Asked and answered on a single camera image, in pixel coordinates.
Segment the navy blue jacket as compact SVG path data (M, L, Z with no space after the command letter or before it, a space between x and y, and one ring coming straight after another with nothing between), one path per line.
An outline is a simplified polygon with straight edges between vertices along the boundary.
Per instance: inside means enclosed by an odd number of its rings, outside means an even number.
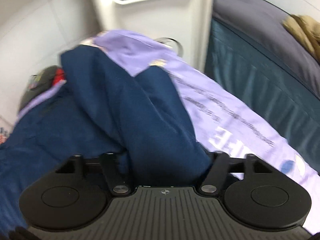
M28 111L1 145L1 233L25 222L24 189L74 154L118 154L121 172L147 184L187 185L211 166L169 75L131 76L98 48L61 56L66 83Z

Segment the lavender floral bed sheet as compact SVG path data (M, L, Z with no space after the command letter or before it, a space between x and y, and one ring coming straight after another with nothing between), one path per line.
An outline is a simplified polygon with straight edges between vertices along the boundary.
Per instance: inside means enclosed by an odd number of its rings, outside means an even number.
M171 78L193 124L196 141L205 150L224 150L232 157L255 153L310 193L311 211L304 224L319 231L319 175L262 117L215 81L187 65L166 46L138 33L113 30L79 46L100 49L108 58L137 76L148 66L162 68ZM32 108L51 98L62 80L18 113L16 124Z

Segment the dark round stool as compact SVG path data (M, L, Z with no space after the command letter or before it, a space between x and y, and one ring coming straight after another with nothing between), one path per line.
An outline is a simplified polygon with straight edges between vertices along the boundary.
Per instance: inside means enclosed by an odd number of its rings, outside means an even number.
M44 68L29 78L24 93L20 99L18 111L24 109L31 100L65 80L65 72L59 66L49 66Z

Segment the grey mattress teal skirt bed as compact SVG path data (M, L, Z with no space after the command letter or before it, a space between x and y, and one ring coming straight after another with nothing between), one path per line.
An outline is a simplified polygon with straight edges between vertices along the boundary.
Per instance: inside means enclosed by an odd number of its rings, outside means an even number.
M205 73L319 169L319 63L283 27L319 0L213 0Z

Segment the white machine with knobs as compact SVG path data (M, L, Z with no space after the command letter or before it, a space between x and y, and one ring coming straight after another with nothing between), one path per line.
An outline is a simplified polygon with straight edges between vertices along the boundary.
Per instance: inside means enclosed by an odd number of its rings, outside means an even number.
M93 0L105 31L126 29L171 45L204 71L213 0Z

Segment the olive green blanket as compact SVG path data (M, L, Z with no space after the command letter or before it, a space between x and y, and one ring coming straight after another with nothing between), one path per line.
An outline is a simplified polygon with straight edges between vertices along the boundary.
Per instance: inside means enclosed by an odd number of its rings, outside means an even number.
M319 63L319 22L308 15L292 14L282 25Z

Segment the printed wall poster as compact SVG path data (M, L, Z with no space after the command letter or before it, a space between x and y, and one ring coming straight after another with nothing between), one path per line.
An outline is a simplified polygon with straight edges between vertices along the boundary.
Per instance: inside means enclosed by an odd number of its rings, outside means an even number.
M0 144L3 144L10 136L12 125L0 116Z

